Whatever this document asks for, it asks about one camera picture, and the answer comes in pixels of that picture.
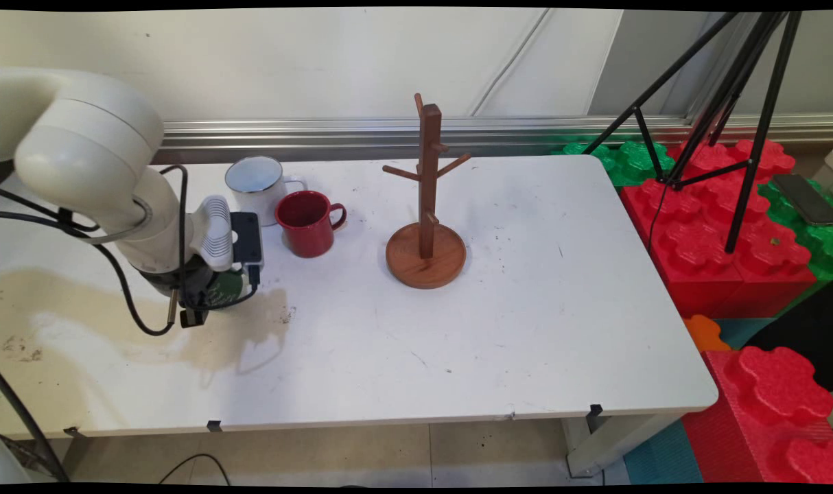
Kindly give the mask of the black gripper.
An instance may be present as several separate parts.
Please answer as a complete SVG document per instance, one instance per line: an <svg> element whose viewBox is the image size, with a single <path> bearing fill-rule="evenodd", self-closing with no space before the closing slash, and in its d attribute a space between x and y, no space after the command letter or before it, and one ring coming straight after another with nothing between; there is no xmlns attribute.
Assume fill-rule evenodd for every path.
<svg viewBox="0 0 833 494"><path fill-rule="evenodd" d="M179 312L179 325L183 328L205 325L209 316L209 289L216 280L214 272L206 263L185 265L185 288L181 289L180 270L152 273L140 271L140 275L162 295L170 297L173 288L178 288L178 303L185 307Z"/></svg>

